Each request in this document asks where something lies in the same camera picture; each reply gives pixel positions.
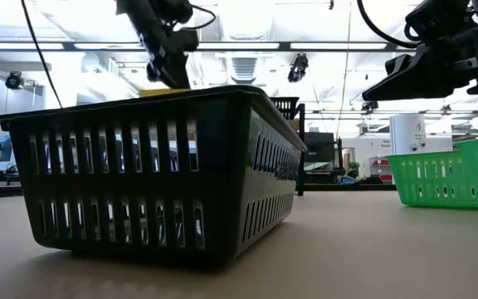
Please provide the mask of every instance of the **red object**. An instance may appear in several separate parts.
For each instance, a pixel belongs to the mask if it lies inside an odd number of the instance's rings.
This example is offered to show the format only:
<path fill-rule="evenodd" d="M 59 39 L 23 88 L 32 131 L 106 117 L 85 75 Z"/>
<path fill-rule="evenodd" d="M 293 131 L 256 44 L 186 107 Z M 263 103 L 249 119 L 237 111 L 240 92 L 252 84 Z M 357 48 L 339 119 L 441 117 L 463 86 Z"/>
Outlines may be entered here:
<path fill-rule="evenodd" d="M 381 180 L 392 180 L 392 175 L 379 175 Z"/>
<path fill-rule="evenodd" d="M 373 161 L 373 166 L 389 166 L 390 164 L 388 163 L 387 159 L 376 159 Z"/>

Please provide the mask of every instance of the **basket slot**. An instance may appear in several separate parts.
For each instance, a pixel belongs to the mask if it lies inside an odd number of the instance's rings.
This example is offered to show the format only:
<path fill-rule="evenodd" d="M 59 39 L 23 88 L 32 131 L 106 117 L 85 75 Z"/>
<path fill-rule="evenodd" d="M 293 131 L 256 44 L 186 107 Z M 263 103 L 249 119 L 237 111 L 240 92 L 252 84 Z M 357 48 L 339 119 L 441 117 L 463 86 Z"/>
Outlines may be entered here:
<path fill-rule="evenodd" d="M 62 135 L 56 134 L 56 156 L 59 160 L 60 174 L 66 173 L 66 166 L 64 165 L 64 152 L 62 149 Z"/>
<path fill-rule="evenodd" d="M 246 204 L 246 213 L 245 213 L 245 221 L 244 221 L 244 224 L 242 226 L 242 243 L 245 242 L 245 237 L 246 237 L 246 229 L 248 227 L 248 219 L 249 219 L 249 216 L 250 216 L 250 203 L 247 203 Z"/>
<path fill-rule="evenodd" d="M 276 146 L 276 153 L 274 155 L 274 161 L 272 162 L 273 165 L 272 165 L 272 173 L 276 173 L 276 171 L 278 170 L 278 164 L 279 164 L 279 161 L 280 161 L 280 153 L 281 153 L 281 147 L 279 145 Z"/>
<path fill-rule="evenodd" d="M 183 200 L 183 230 L 185 236 L 186 248 L 205 248 L 205 237 L 203 228 L 198 233 L 197 221 L 199 225 L 203 225 L 202 201 L 184 199 Z"/>
<path fill-rule="evenodd" d="M 124 242 L 125 243 L 132 243 L 132 217 L 130 215 L 133 215 L 130 212 L 130 206 L 128 202 L 123 202 L 121 205 L 121 219 L 124 224 Z"/>
<path fill-rule="evenodd" d="M 38 151 L 39 160 L 43 158 L 41 163 L 41 174 L 50 174 L 51 173 L 51 159 L 49 153 L 49 137 L 47 134 L 42 134 L 39 140 L 40 150 Z"/>
<path fill-rule="evenodd" d="M 258 200 L 257 206 L 256 206 L 256 216 L 254 216 L 254 229 L 252 231 L 252 236 L 256 236 L 257 224 L 259 223 L 259 216 L 261 214 L 260 206 L 261 206 L 261 201 Z"/>
<path fill-rule="evenodd" d="M 110 242 L 115 242 L 115 216 L 114 216 L 114 205 L 111 201 L 106 202 L 106 212 L 108 215 L 108 239 Z"/>
<path fill-rule="evenodd" d="M 198 171 L 197 121 L 190 120 L 188 121 L 187 126 L 189 167 L 191 168 L 191 171 Z"/>
<path fill-rule="evenodd" d="M 126 161 L 125 161 L 125 154 L 124 154 L 124 142 L 125 142 L 125 137 L 123 137 L 123 132 L 120 127 L 115 127 L 114 128 L 114 154 L 113 157 L 115 157 L 115 164 L 112 164 L 109 162 L 110 165 L 115 165 L 115 169 L 118 173 L 124 173 L 126 170 Z"/>
<path fill-rule="evenodd" d="M 189 163 L 188 123 L 184 118 L 178 118 L 176 122 L 176 141 L 178 168 L 182 172 L 188 172 L 191 169 Z"/>
<path fill-rule="evenodd" d="M 129 209 L 130 238 L 131 242 L 134 244 L 143 243 L 143 239 L 141 238 L 141 212 L 139 211 L 139 203 L 139 201 L 125 201 L 125 204 L 128 206 Z"/>
<path fill-rule="evenodd" d="M 58 237 L 58 214 L 56 212 L 56 203 L 49 203 L 49 224 L 51 225 L 52 235 Z"/>
<path fill-rule="evenodd" d="M 176 233 L 175 233 L 175 223 L 174 223 L 174 201 L 166 200 L 163 202 L 163 210 L 165 212 L 165 237 L 167 238 L 168 246 L 173 246 L 177 244 Z"/>
<path fill-rule="evenodd" d="M 174 201 L 174 234 L 176 245 L 180 248 L 186 247 L 185 225 L 183 221 L 183 204 L 179 200 Z"/>
<path fill-rule="evenodd" d="M 81 201 L 76 203 L 76 213 L 77 219 L 75 224 L 77 225 L 78 231 L 80 232 L 80 238 L 86 239 L 86 223 L 84 217 L 84 208 Z"/>
<path fill-rule="evenodd" d="M 278 196 L 278 209 L 276 210 L 276 219 L 279 219 L 281 216 L 283 195 Z"/>
<path fill-rule="evenodd" d="M 141 138 L 139 138 L 139 127 L 137 125 L 133 125 L 131 127 L 132 133 L 132 148 L 133 148 L 133 159 L 134 159 L 134 171 L 135 172 L 142 172 L 143 165 L 141 161 Z"/>
<path fill-rule="evenodd" d="M 290 202 L 289 194 L 286 194 L 285 195 L 285 208 L 283 210 L 283 214 L 286 214 L 287 212 L 289 212 L 289 202 Z"/>
<path fill-rule="evenodd" d="M 271 155 L 269 156 L 269 164 L 266 168 L 266 171 L 269 173 L 274 172 L 274 155 L 276 153 L 276 143 L 271 141 Z"/>
<path fill-rule="evenodd" d="M 290 151 L 287 150 L 287 155 L 285 157 L 285 163 L 287 165 L 287 175 L 285 176 L 286 179 L 291 179 L 291 170 L 290 170 Z"/>
<path fill-rule="evenodd" d="M 72 231 L 71 231 L 71 209 L 70 209 L 70 203 L 69 202 L 64 202 L 63 203 L 63 207 L 64 207 L 64 220 L 62 221 L 62 227 L 64 228 L 62 230 L 63 234 L 65 235 L 65 237 L 67 238 L 71 238 L 72 237 Z"/>
<path fill-rule="evenodd" d="M 141 158 L 141 171 L 153 172 L 153 162 L 150 144 L 150 126 L 146 122 L 139 123 L 139 154 Z"/>
<path fill-rule="evenodd" d="M 283 200 L 282 200 L 282 208 L 281 208 L 281 214 L 280 216 L 283 216 L 287 213 L 287 204 L 289 203 L 289 194 L 284 194 L 283 195 Z"/>
<path fill-rule="evenodd" d="M 261 201 L 261 211 L 260 211 L 259 217 L 257 218 L 257 232 L 258 233 L 261 230 L 261 227 L 262 227 L 262 224 L 263 224 L 263 215 L 265 215 L 265 200 L 264 199 L 262 199 L 262 201 Z"/>
<path fill-rule="evenodd" d="M 257 142 L 256 142 L 256 153 L 254 154 L 254 170 L 257 170 L 257 167 L 259 166 L 259 153 L 260 153 L 260 147 L 261 147 L 261 135 L 257 136 Z"/>
<path fill-rule="evenodd" d="M 78 152 L 76 149 L 76 135 L 75 133 L 70 133 L 68 135 L 68 144 L 70 145 L 70 150 L 71 150 L 71 166 L 73 169 L 74 174 L 78 174 L 80 172 L 79 168 L 79 159 L 78 159 Z"/>
<path fill-rule="evenodd" d="M 93 173 L 90 132 L 87 132 L 87 134 L 85 135 L 82 130 L 77 130 L 75 132 L 75 142 L 76 159 L 77 164 L 79 165 L 79 172 L 83 174 Z"/>
<path fill-rule="evenodd" d="M 138 205 L 139 236 L 143 245 L 149 245 L 149 227 L 147 226 L 147 204 L 140 201 Z"/>
<path fill-rule="evenodd" d="M 59 152 L 61 153 L 61 164 L 64 166 L 64 172 L 68 174 L 79 173 L 73 165 L 73 150 L 69 134 L 60 135 L 60 146 L 61 150 Z"/>
<path fill-rule="evenodd" d="M 124 124 L 121 128 L 120 137 L 122 144 L 120 145 L 119 162 L 123 171 L 129 174 L 140 172 L 141 160 L 139 159 L 139 136 L 137 131 L 134 133 L 130 124 Z"/>
<path fill-rule="evenodd" d="M 265 209 L 265 215 L 263 216 L 263 228 L 265 228 L 269 222 L 269 217 L 271 216 L 271 205 L 272 205 L 272 197 L 268 198 L 266 200 L 266 209 Z"/>
<path fill-rule="evenodd" d="M 31 140 L 29 141 L 30 151 L 31 151 L 31 163 L 32 163 L 32 172 L 38 174 L 38 152 L 37 152 L 37 140 L 35 135 L 31 135 Z"/>
<path fill-rule="evenodd" d="M 119 140 L 116 134 L 116 128 L 112 126 L 107 126 L 105 129 L 105 139 L 106 144 L 105 146 L 102 145 L 103 149 L 106 149 L 103 152 L 103 158 L 106 162 L 105 172 L 109 174 L 117 174 L 120 172 L 120 169 L 124 168 L 123 165 L 120 163 L 121 155 L 120 153 L 122 148 L 122 140 L 121 136 L 119 135 Z"/>
<path fill-rule="evenodd" d="M 252 235 L 252 229 L 253 229 L 253 226 L 254 226 L 254 219 L 256 219 L 256 202 L 254 202 L 252 204 L 252 211 L 250 211 L 250 219 L 249 219 L 249 223 L 248 223 L 248 239 L 250 240 L 250 237 Z"/>
<path fill-rule="evenodd" d="M 163 201 L 159 200 L 156 202 L 156 235 L 158 237 L 159 246 L 167 246 L 167 237 L 166 232 L 167 228 L 165 227 L 165 211 L 163 206 Z"/>
<path fill-rule="evenodd" d="M 103 165 L 103 163 L 104 161 L 107 161 L 107 159 L 104 159 L 104 155 L 106 153 L 105 147 L 106 147 L 105 139 L 100 138 L 99 130 L 95 127 L 91 128 L 90 129 L 90 146 L 86 145 L 86 148 L 87 149 L 89 148 L 87 150 L 88 153 L 91 152 L 91 161 L 92 161 L 91 166 L 93 167 L 94 174 L 100 174 L 104 172 L 103 169 L 105 165 Z"/>
<path fill-rule="evenodd" d="M 265 139 L 265 136 L 262 137 L 261 139 L 261 145 L 260 145 L 260 149 L 259 149 L 259 156 L 257 158 L 257 168 L 262 171 L 263 170 L 263 155 L 265 154 L 265 142 L 266 142 L 266 139 Z"/>
<path fill-rule="evenodd" d="M 115 241 L 125 243 L 126 240 L 126 222 L 124 219 L 123 201 L 120 199 L 111 199 L 114 212 Z"/>
<path fill-rule="evenodd" d="M 180 168 L 178 162 L 178 138 L 176 123 L 173 121 L 167 123 L 167 140 L 169 147 L 169 169 L 171 172 L 177 172 Z"/>
<path fill-rule="evenodd" d="M 151 124 L 148 128 L 149 131 L 149 138 L 150 138 L 150 154 L 151 154 L 151 162 L 153 166 L 154 172 L 160 171 L 160 144 L 161 142 L 158 141 L 158 126 L 156 124 Z"/>
<path fill-rule="evenodd" d="M 204 210 L 202 206 L 202 201 L 200 200 L 196 200 L 193 203 L 193 221 L 194 221 L 195 242 L 196 242 L 197 249 L 203 250 L 206 248 L 206 236 L 204 233 Z"/>
<path fill-rule="evenodd" d="M 273 211 L 272 211 L 271 222 L 274 222 L 277 219 L 279 202 L 280 202 L 280 196 L 278 195 L 278 196 L 274 197 L 274 208 L 273 208 Z"/>
<path fill-rule="evenodd" d="M 270 152 L 271 152 L 271 141 L 267 138 L 266 139 L 266 144 L 265 144 L 265 153 L 263 155 L 263 162 L 261 163 L 260 170 L 266 172 L 266 166 L 269 163 L 269 157 L 270 157 Z"/>
<path fill-rule="evenodd" d="M 159 245 L 159 229 L 156 214 L 156 203 L 152 199 L 145 199 L 144 201 L 147 212 L 146 222 L 149 234 L 149 245 L 152 247 L 157 247 Z"/>
<path fill-rule="evenodd" d="M 93 228 L 93 235 L 95 236 L 96 241 L 101 240 L 101 229 L 100 229 L 100 215 L 99 215 L 99 204 L 91 204 L 91 227 Z"/>
<path fill-rule="evenodd" d="M 49 132 L 49 157 L 50 157 L 50 166 L 51 172 L 53 174 L 59 174 L 61 172 L 60 168 L 60 157 L 58 155 L 58 142 L 56 140 L 55 132 Z"/>
<path fill-rule="evenodd" d="M 274 211 L 274 200 L 275 200 L 275 197 L 272 196 L 269 201 L 269 212 L 267 215 L 266 225 L 271 225 L 272 223 L 272 213 Z"/>
<path fill-rule="evenodd" d="M 158 161 L 160 165 L 160 171 L 171 171 L 171 160 L 169 157 L 169 142 L 168 142 L 168 127 L 164 120 L 159 121 L 156 124 L 156 131 L 158 136 Z"/>

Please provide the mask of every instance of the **ceiling beam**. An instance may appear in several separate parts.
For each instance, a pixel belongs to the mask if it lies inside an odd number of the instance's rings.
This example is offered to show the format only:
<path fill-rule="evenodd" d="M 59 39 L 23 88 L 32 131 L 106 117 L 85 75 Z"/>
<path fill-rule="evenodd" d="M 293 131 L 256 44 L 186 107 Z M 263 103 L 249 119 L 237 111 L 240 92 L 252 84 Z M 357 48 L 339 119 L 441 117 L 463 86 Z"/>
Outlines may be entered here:
<path fill-rule="evenodd" d="M 146 52 L 137 42 L 40 42 L 45 52 Z M 35 52 L 31 42 L 0 42 L 0 52 Z M 386 42 L 200 42 L 196 51 L 262 51 L 262 52 L 414 52 Z"/>

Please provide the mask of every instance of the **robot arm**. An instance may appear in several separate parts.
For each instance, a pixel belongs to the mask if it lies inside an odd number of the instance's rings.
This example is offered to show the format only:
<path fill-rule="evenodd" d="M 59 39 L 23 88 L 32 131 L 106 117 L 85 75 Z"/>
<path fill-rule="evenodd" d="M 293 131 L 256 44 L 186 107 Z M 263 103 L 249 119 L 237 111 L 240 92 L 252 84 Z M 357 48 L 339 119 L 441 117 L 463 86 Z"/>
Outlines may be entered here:
<path fill-rule="evenodd" d="M 388 76 L 366 90 L 364 100 L 443 98 L 474 79 L 477 86 L 468 94 L 478 95 L 478 24 L 472 19 L 478 0 L 472 2 L 425 0 L 407 15 L 405 33 L 419 42 L 416 54 L 387 61 Z"/>
<path fill-rule="evenodd" d="M 197 49 L 198 35 L 189 29 L 175 32 L 173 27 L 191 18 L 193 5 L 188 0 L 117 0 L 117 13 L 127 14 L 150 56 L 148 79 L 189 88 L 184 52 Z"/>

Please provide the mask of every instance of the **yellow object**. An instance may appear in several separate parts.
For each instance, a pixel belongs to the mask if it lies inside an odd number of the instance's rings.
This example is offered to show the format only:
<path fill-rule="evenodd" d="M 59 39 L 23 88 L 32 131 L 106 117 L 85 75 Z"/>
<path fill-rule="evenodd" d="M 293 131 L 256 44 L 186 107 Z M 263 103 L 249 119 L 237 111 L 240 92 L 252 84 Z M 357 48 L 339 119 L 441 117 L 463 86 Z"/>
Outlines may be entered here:
<path fill-rule="evenodd" d="M 161 96 L 161 95 L 169 95 L 173 93 L 185 92 L 190 91 L 189 89 L 160 89 L 160 90 L 142 90 L 139 91 L 139 96 Z"/>

